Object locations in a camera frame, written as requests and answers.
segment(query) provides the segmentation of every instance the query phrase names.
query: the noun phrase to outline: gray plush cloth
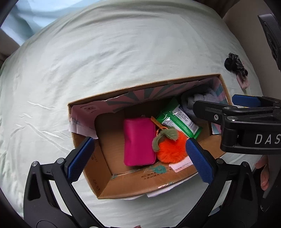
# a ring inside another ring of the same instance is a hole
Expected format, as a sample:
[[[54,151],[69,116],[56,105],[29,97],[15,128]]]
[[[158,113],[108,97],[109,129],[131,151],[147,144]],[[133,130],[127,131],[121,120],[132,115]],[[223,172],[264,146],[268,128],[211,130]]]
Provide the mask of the gray plush cloth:
[[[196,119],[193,112],[195,101],[210,101],[219,103],[219,99],[208,85],[200,85],[185,91],[181,96],[182,108],[184,112],[192,119]]]

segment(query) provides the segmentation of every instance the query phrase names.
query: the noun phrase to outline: blue gripper pad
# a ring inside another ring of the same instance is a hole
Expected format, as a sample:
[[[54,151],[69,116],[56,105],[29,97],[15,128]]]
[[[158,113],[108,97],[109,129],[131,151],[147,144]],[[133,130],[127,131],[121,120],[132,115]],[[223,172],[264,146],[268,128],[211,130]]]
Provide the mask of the blue gripper pad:
[[[94,139],[89,137],[68,166],[67,179],[69,183],[78,181],[81,173],[83,172],[84,167],[86,166],[94,150],[95,141]]]
[[[189,138],[186,141],[185,149],[202,180],[210,184],[214,179],[214,169],[202,154],[204,153],[203,148],[195,139]]]
[[[260,100],[257,97],[238,94],[233,95],[232,102],[234,105],[240,105],[249,108],[260,107],[261,105]]]

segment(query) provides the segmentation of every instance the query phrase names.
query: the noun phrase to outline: white lettering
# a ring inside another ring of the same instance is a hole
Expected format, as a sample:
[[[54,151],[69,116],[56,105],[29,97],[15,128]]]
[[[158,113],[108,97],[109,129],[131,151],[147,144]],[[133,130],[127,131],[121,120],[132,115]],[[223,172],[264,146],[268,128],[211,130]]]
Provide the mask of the white lettering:
[[[268,142],[269,142],[269,144],[271,144],[271,134],[268,136],[268,138],[264,144],[267,144]]]
[[[255,144],[260,144],[262,141],[262,134],[257,134]]]
[[[278,141],[276,141],[276,142],[274,142],[275,144],[278,144],[279,142],[280,142],[280,137],[281,136],[281,134],[278,134],[277,136],[276,136],[276,140],[278,140]]]

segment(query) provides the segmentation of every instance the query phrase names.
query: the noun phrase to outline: fluffy orange ball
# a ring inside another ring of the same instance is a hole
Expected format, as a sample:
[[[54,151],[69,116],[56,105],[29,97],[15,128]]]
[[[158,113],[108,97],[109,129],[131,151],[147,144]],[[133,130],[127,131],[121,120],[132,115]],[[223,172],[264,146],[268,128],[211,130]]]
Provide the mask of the fluffy orange ball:
[[[186,156],[185,143],[186,135],[178,131],[178,139],[176,141],[165,137],[164,141],[159,143],[160,150],[157,152],[157,158],[163,163],[178,163]]]

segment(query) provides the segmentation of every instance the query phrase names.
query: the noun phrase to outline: human hand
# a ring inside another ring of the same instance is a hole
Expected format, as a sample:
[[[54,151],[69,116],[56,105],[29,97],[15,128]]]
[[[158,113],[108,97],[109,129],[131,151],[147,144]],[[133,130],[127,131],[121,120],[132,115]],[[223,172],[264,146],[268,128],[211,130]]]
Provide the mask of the human hand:
[[[261,159],[255,164],[255,167],[257,169],[260,169],[261,167],[263,167],[263,170],[260,174],[260,187],[262,188],[262,190],[266,190],[269,186],[269,170],[268,170],[268,157],[267,155],[263,155],[261,157]]]

